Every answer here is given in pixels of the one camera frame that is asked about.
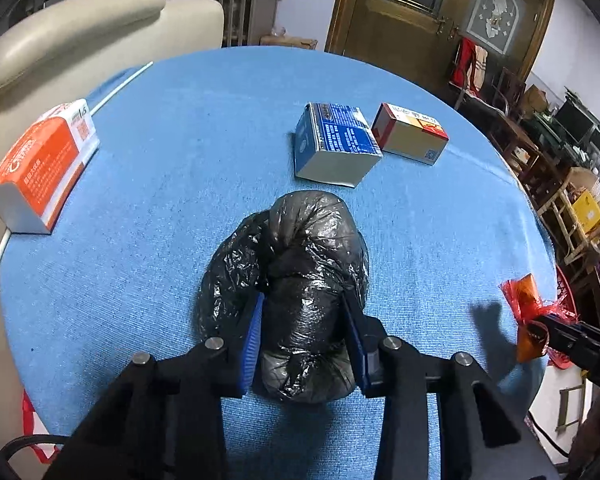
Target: silver screw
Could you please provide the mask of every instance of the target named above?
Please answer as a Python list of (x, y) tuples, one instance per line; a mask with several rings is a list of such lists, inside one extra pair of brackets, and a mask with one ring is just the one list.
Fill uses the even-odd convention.
[(219, 336), (210, 337), (205, 341), (205, 346), (209, 348), (209, 350), (219, 350), (224, 346), (224, 339)]
[(389, 350), (397, 350), (402, 346), (402, 341), (400, 341), (399, 337), (396, 337), (395, 335), (390, 335), (389, 337), (385, 337), (382, 340), (382, 344)]
[(455, 355), (454, 359), (456, 360), (456, 363), (462, 366), (469, 366), (471, 363), (474, 362), (474, 358), (471, 357), (471, 355), (467, 352), (458, 352)]
[(131, 358), (131, 362), (135, 365), (145, 365), (151, 359), (149, 352), (136, 352)]

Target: black plastic bag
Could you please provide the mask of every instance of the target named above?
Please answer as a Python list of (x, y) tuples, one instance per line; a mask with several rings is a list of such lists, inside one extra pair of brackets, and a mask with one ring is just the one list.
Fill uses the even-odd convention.
[(260, 370), (274, 396), (328, 402), (355, 382), (344, 345), (340, 296), (354, 286), (364, 307), (368, 256), (347, 205), (296, 191), (245, 218), (207, 267), (198, 297), (203, 337), (230, 330), (253, 287), (266, 295)]

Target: round table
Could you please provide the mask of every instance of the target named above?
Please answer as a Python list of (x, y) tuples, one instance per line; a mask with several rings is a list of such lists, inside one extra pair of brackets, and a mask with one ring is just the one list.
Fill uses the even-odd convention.
[[(309, 101), (359, 106), (368, 121), (383, 101), (401, 105), (437, 118), (450, 140), (434, 166), (385, 153), (355, 189), (297, 179), (292, 132)], [(544, 362), (516, 364), (498, 285), (533, 272), (555, 299), (553, 250), (496, 151), (442, 101), (346, 57), (238, 47), (156, 63), (94, 122), (100, 149), (53, 234), (13, 235), (0, 267), (11, 351), (51, 433), (71, 433), (133, 352), (194, 345), (211, 255), (242, 218), (296, 189), (349, 206), (368, 245), (368, 313), (421, 352), (470, 352), (526, 412)], [(232, 478), (372, 478), (382, 409), (358, 390), (321, 406), (224, 400)], [(431, 398), (429, 425), (438, 478)]]

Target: black cable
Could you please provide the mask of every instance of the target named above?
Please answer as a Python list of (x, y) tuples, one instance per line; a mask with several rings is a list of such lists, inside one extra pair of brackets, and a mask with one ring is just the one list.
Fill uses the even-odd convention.
[(529, 416), (529, 419), (531, 420), (531, 423), (534, 425), (536, 430), (538, 430), (542, 434), (542, 436), (544, 436), (545, 439), (547, 439), (549, 441), (549, 444), (551, 444), (555, 448), (555, 450), (558, 453), (560, 453), (563, 457), (569, 458), (569, 453), (567, 453), (560, 446), (558, 446), (553, 440), (551, 440), (551, 437), (549, 437), (549, 435), (546, 434), (546, 431), (543, 430), (540, 426), (538, 426), (538, 423), (534, 419), (534, 416), (531, 414), (531, 412), (527, 412), (527, 415)]
[(2, 453), (5, 460), (8, 460), (23, 447), (33, 446), (34, 444), (64, 444), (67, 440), (69, 440), (68, 436), (61, 435), (24, 435), (7, 442), (0, 453)]

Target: blue box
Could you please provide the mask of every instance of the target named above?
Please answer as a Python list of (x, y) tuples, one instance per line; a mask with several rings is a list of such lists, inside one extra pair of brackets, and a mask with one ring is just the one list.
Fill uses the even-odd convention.
[(309, 103), (296, 126), (294, 158), (296, 176), (356, 187), (382, 152), (360, 108)]

